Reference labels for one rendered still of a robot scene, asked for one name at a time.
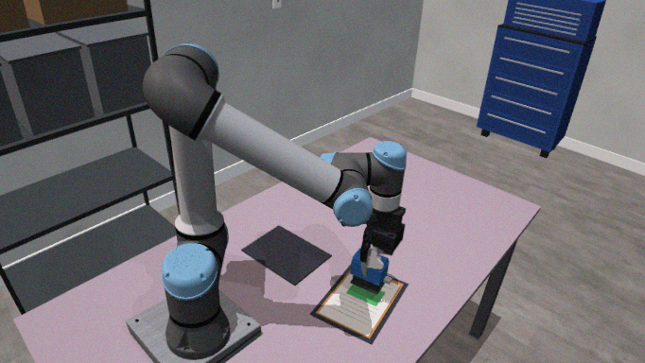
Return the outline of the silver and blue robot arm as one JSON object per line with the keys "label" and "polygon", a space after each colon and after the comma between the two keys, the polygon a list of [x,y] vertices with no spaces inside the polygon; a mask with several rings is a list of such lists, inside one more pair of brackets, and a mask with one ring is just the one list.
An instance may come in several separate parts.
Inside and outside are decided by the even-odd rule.
{"label": "silver and blue robot arm", "polygon": [[217,211],[212,144],[333,209],[343,227],[379,222],[373,208],[399,207],[407,151],[384,141],[373,152],[318,157],[227,104],[207,49],[172,48],[146,71],[143,93],[170,127],[180,207],[177,247],[162,264],[166,342],[176,356],[198,360],[218,353],[230,337],[218,292],[229,235]]}

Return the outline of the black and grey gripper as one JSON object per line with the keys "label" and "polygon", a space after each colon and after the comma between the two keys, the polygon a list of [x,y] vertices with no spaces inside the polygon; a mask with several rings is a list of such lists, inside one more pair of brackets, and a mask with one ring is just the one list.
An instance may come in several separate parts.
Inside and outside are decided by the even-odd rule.
{"label": "black and grey gripper", "polygon": [[[360,249],[363,277],[366,278],[368,268],[383,269],[384,264],[378,259],[378,254],[393,255],[403,240],[405,224],[402,223],[402,218],[404,213],[406,213],[406,208],[401,206],[391,212],[380,212],[373,208],[373,214],[377,216],[379,222],[367,223],[364,230]],[[401,227],[400,225],[398,227],[399,222]]]}

